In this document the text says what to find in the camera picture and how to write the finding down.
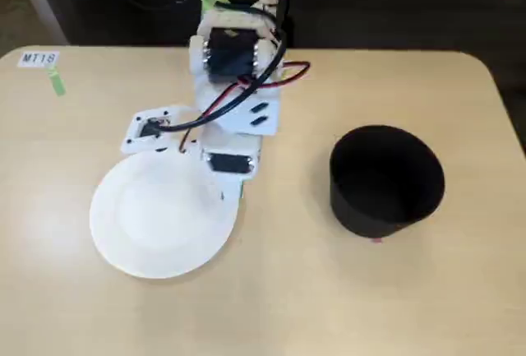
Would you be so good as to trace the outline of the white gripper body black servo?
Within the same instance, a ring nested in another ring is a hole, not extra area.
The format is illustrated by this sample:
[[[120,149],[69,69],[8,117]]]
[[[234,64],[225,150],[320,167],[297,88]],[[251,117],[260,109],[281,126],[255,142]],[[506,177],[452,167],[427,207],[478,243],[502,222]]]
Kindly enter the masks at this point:
[[[261,143],[262,136],[231,133],[218,125],[204,126],[201,157],[219,176],[252,179],[259,169]]]

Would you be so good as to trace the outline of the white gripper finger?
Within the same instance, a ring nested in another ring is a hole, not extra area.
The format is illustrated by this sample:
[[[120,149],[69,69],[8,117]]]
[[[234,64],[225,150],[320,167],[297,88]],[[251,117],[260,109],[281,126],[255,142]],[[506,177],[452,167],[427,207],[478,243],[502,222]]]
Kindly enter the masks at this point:
[[[241,181],[235,177],[208,173],[205,176],[205,191],[205,203],[208,207],[239,207]]]

